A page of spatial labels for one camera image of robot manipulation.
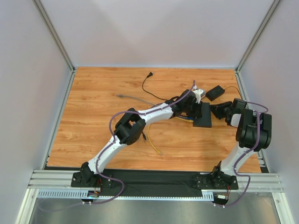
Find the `black network switch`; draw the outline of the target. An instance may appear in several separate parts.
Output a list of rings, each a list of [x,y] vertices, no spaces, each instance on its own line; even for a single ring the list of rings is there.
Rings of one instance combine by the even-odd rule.
[[[212,119],[209,103],[202,103],[201,114],[202,116],[200,118],[196,118],[193,120],[193,127],[211,128]]]

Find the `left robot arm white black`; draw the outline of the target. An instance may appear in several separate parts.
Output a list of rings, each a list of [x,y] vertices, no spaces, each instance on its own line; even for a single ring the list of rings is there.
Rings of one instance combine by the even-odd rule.
[[[199,116],[203,95],[202,89],[194,88],[147,110],[130,108],[115,114],[109,121],[111,139],[94,158],[81,165],[79,172],[73,174],[71,186],[98,188],[106,165],[121,149],[134,144],[146,126],[178,117],[182,113],[194,118]]]

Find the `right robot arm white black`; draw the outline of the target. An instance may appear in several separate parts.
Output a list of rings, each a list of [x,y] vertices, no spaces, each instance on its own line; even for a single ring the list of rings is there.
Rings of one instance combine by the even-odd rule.
[[[225,119],[228,126],[237,128],[236,146],[211,173],[211,183],[216,188],[230,188],[236,183],[236,177],[241,176],[238,171],[245,161],[270,145],[272,116],[266,106],[238,98],[211,105],[210,110],[216,118]]]

